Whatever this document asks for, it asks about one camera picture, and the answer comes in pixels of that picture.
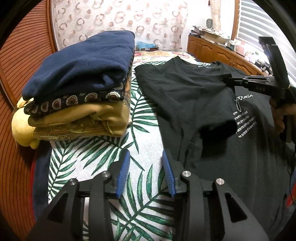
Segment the right hand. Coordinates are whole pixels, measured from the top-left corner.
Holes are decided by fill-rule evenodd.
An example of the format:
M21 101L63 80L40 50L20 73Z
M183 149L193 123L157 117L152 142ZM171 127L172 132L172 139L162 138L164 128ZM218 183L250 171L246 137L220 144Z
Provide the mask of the right hand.
M275 125L275 129L278 133L282 133L285 130L285 124L283 122L284 116L291 116L292 126L295 127L295 114L296 114L296 107L295 104L286 104L281 108L276 107L276 101L274 101L272 98L269 100L269 104L271 105L271 112L273 115L273 121Z

